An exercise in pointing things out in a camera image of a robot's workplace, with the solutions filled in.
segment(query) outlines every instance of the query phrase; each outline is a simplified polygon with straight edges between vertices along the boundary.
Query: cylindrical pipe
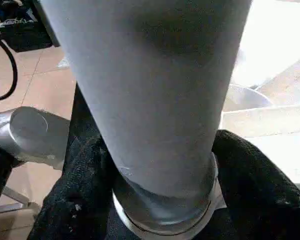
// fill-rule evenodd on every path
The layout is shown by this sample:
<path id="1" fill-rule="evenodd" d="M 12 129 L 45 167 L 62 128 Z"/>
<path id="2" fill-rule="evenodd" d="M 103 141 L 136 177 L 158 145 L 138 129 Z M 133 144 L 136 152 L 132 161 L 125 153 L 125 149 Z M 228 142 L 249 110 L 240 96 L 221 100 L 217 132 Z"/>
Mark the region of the cylindrical pipe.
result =
<path id="1" fill-rule="evenodd" d="M 41 0 L 121 174 L 196 196 L 250 0 Z"/>

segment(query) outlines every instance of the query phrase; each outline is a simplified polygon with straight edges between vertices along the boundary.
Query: metal bowl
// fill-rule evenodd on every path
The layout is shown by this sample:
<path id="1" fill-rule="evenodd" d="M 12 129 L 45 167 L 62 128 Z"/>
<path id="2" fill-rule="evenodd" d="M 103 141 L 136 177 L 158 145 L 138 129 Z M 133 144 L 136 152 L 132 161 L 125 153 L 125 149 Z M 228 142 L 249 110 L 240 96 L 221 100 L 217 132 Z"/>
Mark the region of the metal bowl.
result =
<path id="1" fill-rule="evenodd" d="M 223 112 L 271 107 L 273 103 L 262 93 L 244 86 L 230 84 Z"/>

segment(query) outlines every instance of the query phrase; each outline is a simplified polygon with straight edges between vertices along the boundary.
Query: black cable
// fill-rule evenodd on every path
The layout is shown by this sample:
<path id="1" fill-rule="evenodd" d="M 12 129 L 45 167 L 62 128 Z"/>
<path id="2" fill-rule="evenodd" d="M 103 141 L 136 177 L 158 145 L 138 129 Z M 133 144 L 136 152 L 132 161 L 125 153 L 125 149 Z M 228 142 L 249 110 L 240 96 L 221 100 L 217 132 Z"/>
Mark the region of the black cable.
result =
<path id="1" fill-rule="evenodd" d="M 7 54 L 8 58 L 11 62 L 12 74 L 13 74 L 12 84 L 11 84 L 9 91 L 7 93 L 5 93 L 4 95 L 0 96 L 0 100 L 4 100 L 4 99 L 7 99 L 8 97 L 10 97 L 11 94 L 13 94 L 14 91 L 16 90 L 17 82 L 18 82 L 18 70 L 17 70 L 17 64 L 16 64 L 14 56 L 12 55 L 9 48 L 1 40 L 0 40 L 0 47 L 5 51 L 5 53 Z"/>

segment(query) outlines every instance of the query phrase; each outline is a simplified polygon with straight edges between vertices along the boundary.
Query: metal leg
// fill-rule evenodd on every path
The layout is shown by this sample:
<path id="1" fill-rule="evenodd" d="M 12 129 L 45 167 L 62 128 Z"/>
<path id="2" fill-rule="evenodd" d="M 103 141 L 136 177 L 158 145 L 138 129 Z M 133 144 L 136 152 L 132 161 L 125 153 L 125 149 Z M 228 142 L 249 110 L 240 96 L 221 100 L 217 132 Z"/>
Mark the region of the metal leg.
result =
<path id="1" fill-rule="evenodd" d="M 20 210 L 20 209 L 26 209 L 26 208 L 28 208 L 28 206 L 30 204 L 29 198 L 27 198 L 26 196 L 20 194 L 19 192 L 16 192 L 15 190 L 13 190 L 7 186 L 5 186 L 3 188 L 2 194 L 13 200 L 16 200 L 17 202 L 12 203 L 12 204 L 1 205 L 0 206 L 0 214 L 6 213 L 6 212 L 11 212 L 11 211 L 16 211 L 16 210 Z"/>

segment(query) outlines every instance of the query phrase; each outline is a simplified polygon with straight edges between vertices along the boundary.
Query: black cloth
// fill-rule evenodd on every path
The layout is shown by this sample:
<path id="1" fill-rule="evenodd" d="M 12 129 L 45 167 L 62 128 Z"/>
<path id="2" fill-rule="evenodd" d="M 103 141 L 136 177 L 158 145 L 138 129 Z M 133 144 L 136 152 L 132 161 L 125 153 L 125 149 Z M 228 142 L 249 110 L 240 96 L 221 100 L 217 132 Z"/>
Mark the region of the black cloth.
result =
<path id="1" fill-rule="evenodd" d="M 300 234 L 300 191 L 255 146 L 218 131 L 212 151 L 228 209 L 215 211 L 200 240 L 292 239 Z M 118 174 L 78 88 L 62 176 L 43 202 L 29 240 L 137 240 L 119 219 Z"/>

